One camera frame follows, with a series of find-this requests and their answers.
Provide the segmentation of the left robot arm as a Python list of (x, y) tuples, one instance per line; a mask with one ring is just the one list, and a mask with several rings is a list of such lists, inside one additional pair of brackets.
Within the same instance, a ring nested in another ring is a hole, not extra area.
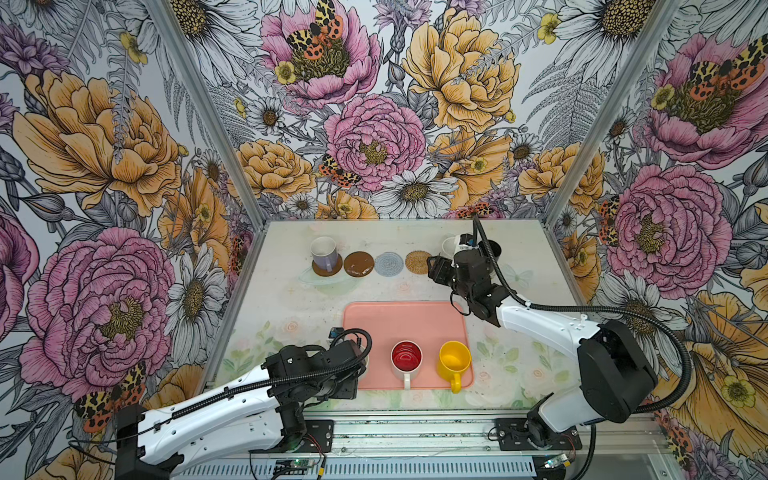
[(288, 452), (309, 435), (304, 410), (353, 399), (373, 341), (344, 330), (328, 347), (287, 345), (226, 383), (155, 409), (127, 407), (116, 417), (114, 476), (168, 479), (244, 450)]

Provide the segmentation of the tan rattan round coaster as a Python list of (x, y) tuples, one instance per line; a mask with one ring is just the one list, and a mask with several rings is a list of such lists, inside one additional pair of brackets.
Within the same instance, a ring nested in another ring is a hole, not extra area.
[(427, 275), (428, 274), (428, 259), (431, 254), (424, 250), (414, 250), (406, 255), (405, 266), (413, 274)]

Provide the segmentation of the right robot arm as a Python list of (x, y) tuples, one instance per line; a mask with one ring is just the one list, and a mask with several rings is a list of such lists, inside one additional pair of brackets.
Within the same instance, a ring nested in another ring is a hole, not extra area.
[(560, 312), (512, 294), (492, 281), (492, 259), (477, 249), (452, 259), (431, 256), (426, 265), (428, 277), (461, 297), (470, 315), (524, 334), (578, 365), (575, 386), (545, 396), (526, 414), (526, 439), (533, 446), (552, 447), (578, 424), (622, 423), (657, 386), (653, 367), (623, 323), (597, 323), (577, 310)]

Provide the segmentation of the grey woven round coaster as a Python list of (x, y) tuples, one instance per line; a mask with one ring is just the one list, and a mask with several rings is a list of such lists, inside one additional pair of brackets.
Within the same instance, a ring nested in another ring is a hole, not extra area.
[(374, 270), (383, 277), (391, 278), (397, 276), (404, 266), (404, 260), (399, 254), (384, 252), (375, 258)]

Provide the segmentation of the lavender mug white inside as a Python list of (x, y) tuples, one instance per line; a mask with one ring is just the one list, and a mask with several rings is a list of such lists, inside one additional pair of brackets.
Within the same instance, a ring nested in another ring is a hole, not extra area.
[(323, 257), (334, 260), (338, 254), (336, 241), (328, 236), (315, 238), (310, 244), (310, 253), (313, 260), (319, 261)]

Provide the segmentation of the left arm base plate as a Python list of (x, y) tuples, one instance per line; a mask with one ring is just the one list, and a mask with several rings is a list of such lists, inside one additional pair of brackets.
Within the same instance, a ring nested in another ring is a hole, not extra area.
[(334, 440), (335, 422), (330, 419), (312, 419), (307, 423), (307, 432), (299, 439), (283, 441), (271, 449), (250, 449), (250, 453), (330, 453)]

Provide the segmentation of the black mug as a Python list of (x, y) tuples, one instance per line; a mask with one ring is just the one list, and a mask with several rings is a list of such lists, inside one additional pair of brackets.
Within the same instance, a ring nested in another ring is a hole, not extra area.
[(484, 242), (483, 249), (485, 255), (489, 258), (489, 261), (496, 264), (502, 253), (501, 246), (493, 240), (487, 240)]

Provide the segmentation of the white speckled mug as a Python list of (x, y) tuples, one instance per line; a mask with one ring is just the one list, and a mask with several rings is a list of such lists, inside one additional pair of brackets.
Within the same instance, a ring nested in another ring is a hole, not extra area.
[(460, 235), (445, 238), (441, 245), (442, 255), (446, 258), (453, 259), (455, 254), (461, 250), (460, 240)]

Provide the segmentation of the large plain wooden coaster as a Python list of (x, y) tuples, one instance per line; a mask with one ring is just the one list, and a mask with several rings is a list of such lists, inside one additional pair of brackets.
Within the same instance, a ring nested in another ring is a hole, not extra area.
[(339, 273), (344, 264), (344, 259), (341, 255), (337, 254), (335, 259), (330, 257), (320, 258), (319, 261), (314, 259), (311, 263), (312, 271), (320, 277), (331, 277)]

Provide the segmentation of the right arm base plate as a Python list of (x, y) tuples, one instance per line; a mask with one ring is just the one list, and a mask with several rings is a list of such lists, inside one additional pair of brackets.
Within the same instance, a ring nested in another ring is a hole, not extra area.
[(578, 451), (582, 442), (571, 427), (554, 432), (545, 424), (523, 417), (496, 418), (486, 437), (496, 442), (501, 451)]

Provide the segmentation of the scratched dark wooden coaster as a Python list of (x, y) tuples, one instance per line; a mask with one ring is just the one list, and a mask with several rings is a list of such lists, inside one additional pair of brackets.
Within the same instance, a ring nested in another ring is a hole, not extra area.
[(375, 259), (364, 251), (350, 253), (345, 259), (343, 268), (353, 278), (362, 278), (369, 275), (375, 267)]

